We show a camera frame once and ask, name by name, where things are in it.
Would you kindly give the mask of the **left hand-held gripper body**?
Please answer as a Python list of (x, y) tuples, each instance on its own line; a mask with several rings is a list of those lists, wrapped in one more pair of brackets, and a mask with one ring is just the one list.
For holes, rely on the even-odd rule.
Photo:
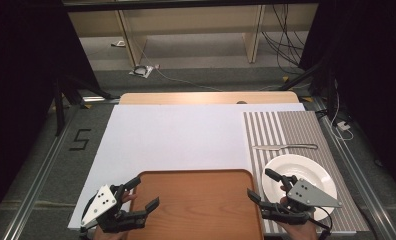
[(118, 199), (119, 186), (102, 186), (85, 207), (80, 221), (80, 231), (99, 226), (105, 233), (118, 233), (143, 228), (147, 219), (145, 210), (126, 212)]

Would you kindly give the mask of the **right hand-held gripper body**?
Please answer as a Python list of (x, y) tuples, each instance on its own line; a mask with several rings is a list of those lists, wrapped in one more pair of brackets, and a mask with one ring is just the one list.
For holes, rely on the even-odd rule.
[(295, 176), (273, 177), (286, 188), (287, 201), (281, 203), (261, 202), (264, 219), (291, 225), (302, 225), (313, 220), (311, 213), (316, 207), (341, 208), (342, 203), (304, 179)]

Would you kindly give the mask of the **white round plate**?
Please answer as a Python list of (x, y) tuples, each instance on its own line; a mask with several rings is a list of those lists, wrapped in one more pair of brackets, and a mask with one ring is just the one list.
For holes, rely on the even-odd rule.
[(281, 182), (276, 182), (265, 174), (267, 168), (281, 175), (295, 175), (298, 179), (303, 178), (331, 197), (337, 198), (333, 178), (322, 166), (301, 155), (285, 154), (270, 160), (262, 170), (262, 189), (270, 202), (278, 202), (285, 196), (285, 193), (280, 189)]

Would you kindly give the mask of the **brown wooden tray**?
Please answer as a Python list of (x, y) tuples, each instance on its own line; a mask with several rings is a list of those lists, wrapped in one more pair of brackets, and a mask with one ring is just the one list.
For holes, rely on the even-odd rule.
[(126, 240), (263, 240), (259, 210), (247, 196), (254, 187), (248, 171), (147, 171), (140, 178), (131, 209), (155, 198), (160, 205)]

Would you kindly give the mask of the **person's left hand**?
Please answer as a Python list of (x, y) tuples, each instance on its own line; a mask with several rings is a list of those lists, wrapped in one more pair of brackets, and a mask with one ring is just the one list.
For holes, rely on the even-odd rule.
[[(137, 194), (125, 192), (122, 197), (122, 202), (126, 203), (137, 198)], [(96, 227), (93, 240), (125, 240), (128, 235), (127, 231), (118, 233), (105, 233), (99, 226)]]

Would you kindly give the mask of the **person's right hand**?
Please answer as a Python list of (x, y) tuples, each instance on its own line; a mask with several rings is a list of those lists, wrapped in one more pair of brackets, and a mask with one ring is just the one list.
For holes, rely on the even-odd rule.
[(290, 225), (287, 223), (278, 222), (289, 235), (292, 240), (318, 240), (316, 226), (307, 221), (303, 225)]

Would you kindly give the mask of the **silver table knife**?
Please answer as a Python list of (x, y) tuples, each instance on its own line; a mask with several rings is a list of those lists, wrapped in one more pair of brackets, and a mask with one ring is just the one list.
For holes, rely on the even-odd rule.
[(253, 149), (264, 151), (280, 151), (287, 148), (318, 149), (316, 144), (281, 144), (281, 145), (257, 145)]

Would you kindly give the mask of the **grey white striped placemat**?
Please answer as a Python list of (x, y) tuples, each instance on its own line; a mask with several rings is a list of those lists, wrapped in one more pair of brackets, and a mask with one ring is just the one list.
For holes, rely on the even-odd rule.
[[(314, 217), (326, 225), (332, 224), (332, 232), (336, 235), (353, 235), (369, 229), (345, 185), (313, 112), (245, 112), (243, 121), (251, 169), (257, 184), (256, 191), (264, 201), (269, 201), (261, 181), (262, 170), (266, 164), (280, 155), (301, 155), (315, 161), (328, 172), (336, 185), (336, 199), (342, 203), (341, 208), (318, 209)], [(287, 148), (264, 151), (252, 148), (257, 145), (281, 144), (316, 144), (318, 149)]]

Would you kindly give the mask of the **white board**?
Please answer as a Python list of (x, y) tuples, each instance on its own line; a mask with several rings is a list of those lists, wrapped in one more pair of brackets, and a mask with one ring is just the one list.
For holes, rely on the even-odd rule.
[(143, 171), (251, 171), (243, 114), (303, 109), (300, 103), (115, 106), (68, 227), (80, 227), (86, 203), (101, 186)]

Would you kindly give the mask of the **light wooden table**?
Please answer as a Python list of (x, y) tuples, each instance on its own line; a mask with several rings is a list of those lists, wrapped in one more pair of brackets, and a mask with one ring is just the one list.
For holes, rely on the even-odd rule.
[(179, 105), (179, 104), (277, 104), (298, 103), (298, 96), (290, 91), (269, 92), (170, 92), (125, 93), (120, 105)]

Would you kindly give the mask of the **black metal stand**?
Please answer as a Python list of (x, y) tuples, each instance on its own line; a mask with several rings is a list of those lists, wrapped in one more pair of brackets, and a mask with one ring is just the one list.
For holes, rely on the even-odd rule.
[(112, 95), (102, 90), (97, 84), (93, 85), (82, 81), (74, 76), (63, 76), (53, 80), (54, 104), (57, 119), (56, 136), (59, 136), (65, 127), (65, 114), (63, 110), (63, 98), (66, 98), (71, 105), (82, 105), (83, 97), (79, 93), (80, 89), (86, 89), (97, 94), (104, 100), (119, 100), (120, 97)]
[(289, 80), (281, 85), (278, 90), (289, 90), (309, 78), (312, 79), (312, 82), (310, 84), (310, 92), (316, 92), (317, 94), (320, 94), (323, 87), (327, 91), (326, 114), (328, 118), (332, 120), (337, 111), (339, 110), (339, 100), (335, 79), (335, 71), (330, 60), (322, 58), (318, 63), (305, 70), (298, 77)]

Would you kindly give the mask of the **clear plastic bag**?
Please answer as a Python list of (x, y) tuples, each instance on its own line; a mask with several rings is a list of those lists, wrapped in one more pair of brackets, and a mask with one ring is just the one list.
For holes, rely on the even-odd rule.
[(129, 72), (129, 74), (136, 77), (148, 78), (154, 70), (158, 70), (159, 68), (159, 65), (137, 65)]

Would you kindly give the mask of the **black curtain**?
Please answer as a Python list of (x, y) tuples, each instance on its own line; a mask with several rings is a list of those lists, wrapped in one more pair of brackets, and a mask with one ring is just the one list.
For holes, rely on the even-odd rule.
[(396, 0), (316, 0), (300, 66), (330, 67), (340, 97), (396, 183)]
[(0, 203), (54, 99), (99, 86), (62, 0), (0, 0)]

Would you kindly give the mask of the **light wooden shelf unit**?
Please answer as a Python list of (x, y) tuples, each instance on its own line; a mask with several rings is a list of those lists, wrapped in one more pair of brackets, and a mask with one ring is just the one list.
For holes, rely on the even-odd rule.
[(240, 33), (250, 63), (256, 60), (259, 33), (280, 32), (282, 6), (220, 6), (71, 12), (80, 37), (121, 37), (131, 65), (142, 59), (151, 35)]

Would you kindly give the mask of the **black metal bar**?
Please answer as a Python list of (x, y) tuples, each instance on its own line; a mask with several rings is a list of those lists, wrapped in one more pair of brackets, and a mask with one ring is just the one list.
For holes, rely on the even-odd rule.
[(275, 4), (307, 4), (320, 0), (125, 0), (114, 2), (64, 3), (68, 12), (91, 12), (112, 10), (143, 10), (191, 7), (254, 6)]

